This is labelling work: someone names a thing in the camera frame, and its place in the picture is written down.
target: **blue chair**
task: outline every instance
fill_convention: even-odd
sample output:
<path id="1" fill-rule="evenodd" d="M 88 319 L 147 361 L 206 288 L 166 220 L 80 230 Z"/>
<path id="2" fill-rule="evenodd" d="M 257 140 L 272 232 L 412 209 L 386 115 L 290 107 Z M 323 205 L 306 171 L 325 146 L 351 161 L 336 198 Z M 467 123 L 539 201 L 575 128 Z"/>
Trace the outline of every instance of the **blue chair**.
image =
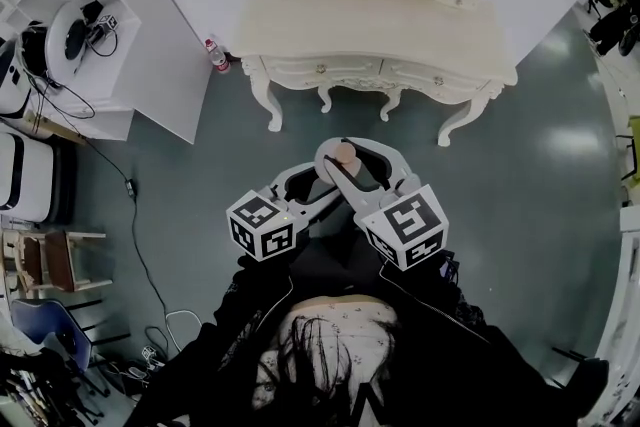
<path id="1" fill-rule="evenodd" d="M 90 366 L 91 350 L 96 345 L 116 342 L 131 335 L 125 334 L 92 341 L 85 332 L 94 329 L 96 325 L 80 327 L 70 313 L 72 310 L 79 310 L 101 302 L 102 300 L 89 301 L 65 307 L 60 301 L 54 299 L 16 299 L 11 302 L 10 309 L 13 325 L 33 343 L 39 345 L 49 334 L 53 333 L 71 358 L 68 364 L 76 377 L 82 379 L 102 396 L 107 397 L 110 393 L 108 389 L 105 391 L 98 389 L 83 375 Z"/>

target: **ornate table leg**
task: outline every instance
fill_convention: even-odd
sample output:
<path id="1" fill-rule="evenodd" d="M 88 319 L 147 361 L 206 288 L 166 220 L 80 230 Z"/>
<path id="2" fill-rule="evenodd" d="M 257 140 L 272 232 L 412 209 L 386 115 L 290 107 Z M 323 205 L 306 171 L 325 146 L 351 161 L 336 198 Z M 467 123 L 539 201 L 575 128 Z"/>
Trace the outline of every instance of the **ornate table leg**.
<path id="1" fill-rule="evenodd" d="M 390 89 L 388 91 L 385 91 L 384 93 L 389 97 L 389 101 L 385 103 L 380 110 L 380 119 L 382 121 L 389 121 L 389 111 L 395 109 L 398 105 L 400 105 L 400 95 L 402 94 L 402 89 Z"/>
<path id="2" fill-rule="evenodd" d="M 329 112 L 331 110 L 331 106 L 333 105 L 331 97 L 329 96 L 329 89 L 331 89 L 332 87 L 333 84 L 322 84 L 318 86 L 318 96 L 324 102 L 324 105 L 321 109 L 323 114 Z"/>
<path id="3" fill-rule="evenodd" d="M 251 92 L 253 96 L 258 103 L 272 115 L 271 121 L 269 122 L 269 130 L 272 132 L 280 132 L 282 128 L 282 108 L 269 89 L 271 79 L 267 74 L 267 70 L 264 68 L 262 59 L 260 59 L 259 56 L 243 57 L 242 69 L 245 75 L 248 75 L 251 79 Z"/>
<path id="4" fill-rule="evenodd" d="M 438 146 L 449 146 L 451 144 L 451 140 L 449 139 L 451 131 L 468 125 L 478 119 L 489 103 L 489 100 L 497 98 L 503 88 L 504 84 L 489 82 L 478 92 L 475 98 L 472 98 L 461 110 L 445 121 L 438 133 Z"/>

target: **power adapter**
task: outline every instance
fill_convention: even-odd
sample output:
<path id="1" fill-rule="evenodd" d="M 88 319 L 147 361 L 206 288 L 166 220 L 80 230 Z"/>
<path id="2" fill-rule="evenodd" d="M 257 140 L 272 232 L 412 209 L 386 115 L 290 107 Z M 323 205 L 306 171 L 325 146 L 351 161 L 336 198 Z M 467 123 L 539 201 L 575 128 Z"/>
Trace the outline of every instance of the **power adapter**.
<path id="1" fill-rule="evenodd" d="M 129 197 L 135 201 L 136 197 L 138 196 L 138 192 L 136 190 L 136 184 L 133 181 L 133 178 L 126 180 L 124 182 L 124 185 L 127 188 L 127 194 L 129 195 Z"/>

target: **table drawer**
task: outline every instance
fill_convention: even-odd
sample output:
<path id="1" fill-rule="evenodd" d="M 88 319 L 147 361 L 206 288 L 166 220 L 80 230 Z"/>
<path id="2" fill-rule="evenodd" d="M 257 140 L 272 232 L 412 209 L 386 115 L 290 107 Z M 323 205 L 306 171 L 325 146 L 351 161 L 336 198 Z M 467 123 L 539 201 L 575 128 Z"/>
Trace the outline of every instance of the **table drawer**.
<path id="1" fill-rule="evenodd" d="M 320 82 L 327 78 L 367 77 L 380 73 L 382 59 L 366 56 L 263 57 L 267 73 L 275 82 Z"/>
<path id="2" fill-rule="evenodd" d="M 427 85 L 435 86 L 436 88 L 464 93 L 478 91 L 487 83 L 483 79 L 464 77 L 425 64 L 410 63 L 396 59 L 385 59 L 384 63 L 382 63 L 380 75 L 410 84 L 426 82 Z"/>

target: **small bottle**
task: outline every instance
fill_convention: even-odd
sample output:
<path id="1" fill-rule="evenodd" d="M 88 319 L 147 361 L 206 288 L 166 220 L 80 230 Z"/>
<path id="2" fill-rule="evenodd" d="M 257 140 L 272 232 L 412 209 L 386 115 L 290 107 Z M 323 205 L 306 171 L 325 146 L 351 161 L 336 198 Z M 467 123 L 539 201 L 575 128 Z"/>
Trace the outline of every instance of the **small bottle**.
<path id="1" fill-rule="evenodd" d="M 231 69 L 231 66 L 229 65 L 227 56 L 224 55 L 222 49 L 216 45 L 215 41 L 212 39 L 207 39 L 204 42 L 204 46 L 206 47 L 207 52 L 209 52 L 209 59 L 211 59 L 211 62 L 214 64 L 216 69 L 220 73 L 227 73 Z"/>

